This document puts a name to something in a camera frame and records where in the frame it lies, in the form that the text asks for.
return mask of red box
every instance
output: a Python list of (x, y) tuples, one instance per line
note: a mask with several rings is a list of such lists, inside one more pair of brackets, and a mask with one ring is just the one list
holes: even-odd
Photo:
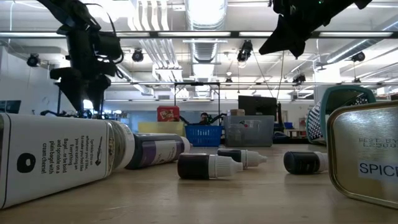
[(180, 121), (180, 108), (178, 106), (159, 106), (157, 121)]

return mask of tin can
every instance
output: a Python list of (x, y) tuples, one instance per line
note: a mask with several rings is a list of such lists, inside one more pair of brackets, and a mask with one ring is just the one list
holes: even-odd
[(334, 111), (327, 124), (327, 148), (337, 190), (398, 209), (398, 101)]

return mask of purple label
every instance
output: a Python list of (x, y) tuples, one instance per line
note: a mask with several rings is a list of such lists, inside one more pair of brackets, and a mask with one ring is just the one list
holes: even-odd
[(142, 159), (140, 167), (162, 164), (178, 159), (183, 151), (183, 142), (167, 141), (146, 141), (142, 143)]

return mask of white dropper cap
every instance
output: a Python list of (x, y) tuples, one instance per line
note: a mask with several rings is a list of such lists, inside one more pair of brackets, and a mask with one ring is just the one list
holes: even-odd
[(328, 154), (322, 152), (313, 152), (313, 153), (315, 153), (319, 158), (319, 169), (317, 172), (323, 172), (325, 170), (328, 170), (329, 169)]
[(242, 150), (242, 154), (246, 154), (246, 167), (256, 167), (263, 162), (267, 162), (267, 157), (260, 155), (258, 152)]
[(243, 164), (235, 162), (231, 157), (209, 155), (209, 178), (229, 177), (243, 171)]
[(188, 139), (185, 137), (182, 137), (182, 142), (184, 143), (184, 151), (183, 152), (189, 152), (191, 151), (191, 143), (189, 143)]

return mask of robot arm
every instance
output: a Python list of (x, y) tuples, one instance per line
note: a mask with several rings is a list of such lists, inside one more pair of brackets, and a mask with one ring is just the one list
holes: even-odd
[(38, 2), (63, 24), (57, 33), (65, 35), (68, 42), (71, 67), (53, 69), (50, 77), (61, 78), (58, 85), (77, 112), (83, 111), (84, 99), (91, 100), (94, 110), (99, 111), (104, 91), (111, 85), (105, 75), (115, 76), (116, 64), (123, 60), (119, 38), (114, 32), (101, 32), (101, 26), (79, 0)]
[(90, 15), (84, 3), (79, 0), (37, 0), (63, 25), (76, 28), (100, 30), (101, 26)]
[(304, 53), (305, 41), (318, 27), (355, 3), (365, 8), (372, 0), (272, 0), (279, 14), (275, 31), (260, 48), (261, 55), (289, 50), (295, 57)]

